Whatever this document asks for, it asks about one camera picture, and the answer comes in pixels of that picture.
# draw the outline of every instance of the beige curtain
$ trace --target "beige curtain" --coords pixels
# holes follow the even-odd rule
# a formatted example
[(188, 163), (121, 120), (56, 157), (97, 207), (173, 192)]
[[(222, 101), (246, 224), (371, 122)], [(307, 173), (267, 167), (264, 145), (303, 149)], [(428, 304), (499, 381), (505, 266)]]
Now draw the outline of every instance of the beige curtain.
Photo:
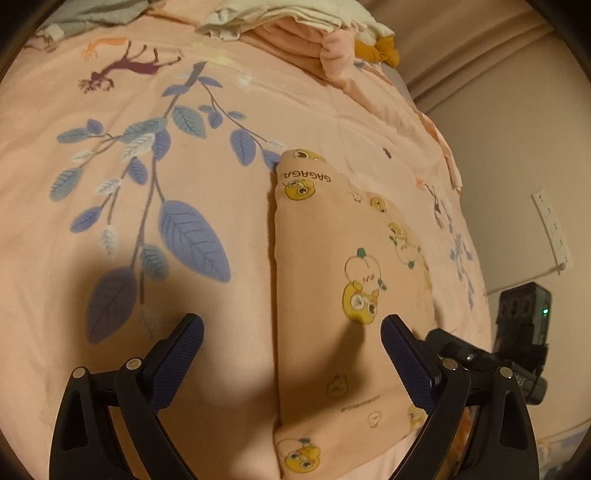
[(398, 66), (429, 111), (552, 27), (525, 0), (361, 0), (396, 33)]

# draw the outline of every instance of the textured blue pad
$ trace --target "textured blue pad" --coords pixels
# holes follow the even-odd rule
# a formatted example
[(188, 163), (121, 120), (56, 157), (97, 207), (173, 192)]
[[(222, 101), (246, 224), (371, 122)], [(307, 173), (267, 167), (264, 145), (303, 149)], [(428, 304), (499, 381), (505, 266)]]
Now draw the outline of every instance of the textured blue pad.
[(151, 392), (148, 395), (150, 410), (156, 415), (161, 408), (168, 407), (187, 374), (193, 358), (203, 343), (204, 326), (201, 317), (188, 314), (175, 331), (163, 343), (155, 345), (156, 355), (147, 356), (158, 362), (150, 372), (148, 381)]
[(413, 404), (418, 408), (422, 408), (430, 415), (437, 403), (435, 395), (436, 380), (419, 358), (417, 349), (411, 346), (410, 339), (405, 337), (405, 334), (407, 336), (412, 336), (413, 334), (404, 324), (402, 326), (407, 331), (400, 331), (391, 317), (399, 318), (398, 316), (390, 315), (382, 321), (380, 330), (382, 344), (394, 364), (400, 380), (402, 380), (402, 384), (408, 396), (413, 401)]

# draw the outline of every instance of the bed sheet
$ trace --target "bed sheet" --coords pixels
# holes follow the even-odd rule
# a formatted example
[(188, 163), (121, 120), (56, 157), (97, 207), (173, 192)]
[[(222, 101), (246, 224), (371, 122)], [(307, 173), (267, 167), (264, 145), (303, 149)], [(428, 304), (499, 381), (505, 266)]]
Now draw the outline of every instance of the bed sheet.
[[(35, 479), (72, 369), (145, 355), (185, 312), (207, 340), (160, 415), (171, 438), (199, 478), (280, 477), (272, 198), (291, 148), (396, 205), (437, 323), (490, 346), (453, 157), (395, 88), (358, 72), (339, 88), (158, 18), (19, 55), (0, 85), (0, 429)], [(413, 438), (342, 478), (389, 477)]]

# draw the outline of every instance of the blue gripper pad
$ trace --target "blue gripper pad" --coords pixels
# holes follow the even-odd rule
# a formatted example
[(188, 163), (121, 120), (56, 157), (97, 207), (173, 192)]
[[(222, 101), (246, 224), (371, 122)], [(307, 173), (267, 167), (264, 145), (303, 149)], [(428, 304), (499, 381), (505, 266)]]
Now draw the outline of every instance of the blue gripper pad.
[(436, 386), (441, 381), (441, 371), (433, 358), (422, 358), (423, 353), (428, 352), (424, 352), (421, 342), (398, 315), (388, 315), (382, 321), (380, 333), (408, 396), (416, 407), (430, 415), (437, 403)]
[(172, 403), (203, 343), (203, 336), (201, 317), (188, 313), (170, 336), (158, 341), (146, 356), (142, 379), (146, 400), (154, 415)]

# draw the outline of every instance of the mustard yellow cloth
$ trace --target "mustard yellow cloth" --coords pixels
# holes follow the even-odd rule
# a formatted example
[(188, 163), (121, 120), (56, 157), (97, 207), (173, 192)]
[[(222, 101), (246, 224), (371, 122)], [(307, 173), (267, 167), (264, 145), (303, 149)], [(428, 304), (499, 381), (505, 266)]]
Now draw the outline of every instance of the mustard yellow cloth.
[(385, 62), (392, 68), (400, 62), (400, 53), (394, 47), (394, 35), (380, 38), (375, 45), (355, 39), (355, 56), (370, 63)]

